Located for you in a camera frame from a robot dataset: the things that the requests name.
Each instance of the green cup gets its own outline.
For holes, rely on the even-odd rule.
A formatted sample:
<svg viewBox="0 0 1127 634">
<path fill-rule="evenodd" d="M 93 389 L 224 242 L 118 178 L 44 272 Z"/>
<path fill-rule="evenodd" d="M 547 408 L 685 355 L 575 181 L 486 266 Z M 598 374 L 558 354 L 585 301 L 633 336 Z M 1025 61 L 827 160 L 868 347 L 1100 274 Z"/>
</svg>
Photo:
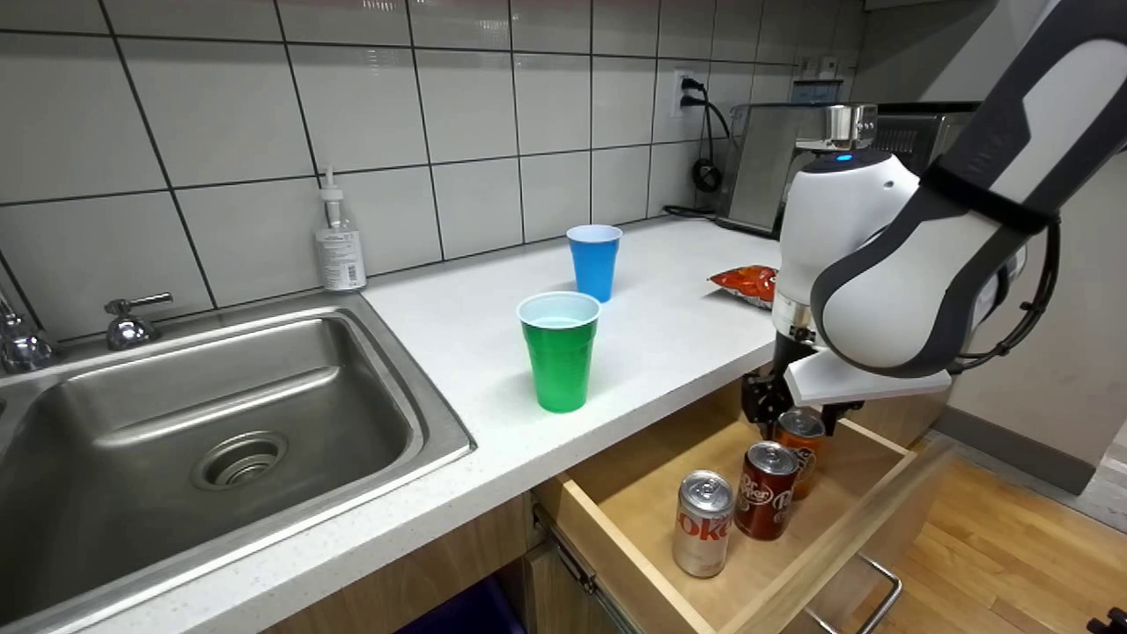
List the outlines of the green cup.
<svg viewBox="0 0 1127 634">
<path fill-rule="evenodd" d="M 575 411 L 590 401 L 598 301 L 585 293 L 539 293 L 523 304 L 537 401 Z"/>
</svg>

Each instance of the plastic cup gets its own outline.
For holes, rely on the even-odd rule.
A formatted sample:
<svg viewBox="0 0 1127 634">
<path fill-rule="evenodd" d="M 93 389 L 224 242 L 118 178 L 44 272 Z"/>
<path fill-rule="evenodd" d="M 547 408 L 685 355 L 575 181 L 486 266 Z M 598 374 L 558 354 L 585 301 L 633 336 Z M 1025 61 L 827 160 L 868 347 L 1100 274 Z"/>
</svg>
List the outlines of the plastic cup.
<svg viewBox="0 0 1127 634">
<path fill-rule="evenodd" d="M 598 304 L 585 293 L 539 293 L 523 307 L 537 401 L 575 411 L 590 401 Z"/>
<path fill-rule="evenodd" d="M 571 225 L 568 228 L 578 293 L 590 293 L 598 304 L 610 304 L 621 241 L 625 241 L 625 233 L 617 225 Z"/>
</svg>

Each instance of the soap dispenser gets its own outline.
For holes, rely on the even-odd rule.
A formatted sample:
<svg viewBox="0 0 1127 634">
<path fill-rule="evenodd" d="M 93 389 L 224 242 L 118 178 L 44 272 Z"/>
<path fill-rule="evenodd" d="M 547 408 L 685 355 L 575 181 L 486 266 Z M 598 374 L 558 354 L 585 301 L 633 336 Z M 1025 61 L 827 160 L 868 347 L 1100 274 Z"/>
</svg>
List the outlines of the soap dispenser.
<svg viewBox="0 0 1127 634">
<path fill-rule="evenodd" d="M 318 267 L 329 293 L 358 293 L 365 286 L 364 242 L 357 219 L 349 214 L 347 191 L 334 183 L 332 171 L 320 188 L 325 228 L 318 228 Z"/>
</svg>

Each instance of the sink drain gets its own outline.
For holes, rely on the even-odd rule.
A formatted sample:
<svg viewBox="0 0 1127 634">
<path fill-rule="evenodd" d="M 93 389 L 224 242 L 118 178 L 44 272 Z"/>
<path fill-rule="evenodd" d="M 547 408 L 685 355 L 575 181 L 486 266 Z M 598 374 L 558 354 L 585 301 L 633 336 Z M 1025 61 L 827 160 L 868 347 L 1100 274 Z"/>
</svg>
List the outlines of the sink drain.
<svg viewBox="0 0 1127 634">
<path fill-rule="evenodd" d="M 275 434 L 250 430 L 236 434 L 229 442 L 220 442 L 203 463 L 197 465 L 197 482 L 203 491 L 236 491 L 244 482 L 253 482 L 269 476 L 275 465 L 281 465 L 284 445 Z"/>
</svg>

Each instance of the faucet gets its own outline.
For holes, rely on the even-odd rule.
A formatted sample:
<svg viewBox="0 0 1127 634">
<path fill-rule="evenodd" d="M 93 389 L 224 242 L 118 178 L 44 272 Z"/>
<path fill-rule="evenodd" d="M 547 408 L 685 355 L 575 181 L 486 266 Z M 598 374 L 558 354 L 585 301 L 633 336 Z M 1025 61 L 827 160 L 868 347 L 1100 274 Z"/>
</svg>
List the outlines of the faucet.
<svg viewBox="0 0 1127 634">
<path fill-rule="evenodd" d="M 151 307 L 151 304 L 172 304 L 172 293 L 138 297 L 138 301 L 109 301 L 105 313 L 112 313 L 112 320 L 105 328 L 105 350 L 138 350 L 138 347 L 151 342 L 155 337 L 151 326 L 145 326 L 142 318 L 132 313 L 132 309 Z"/>
<path fill-rule="evenodd" d="M 0 367 L 6 374 L 33 374 L 58 361 L 50 337 L 21 318 L 0 293 Z"/>
</svg>

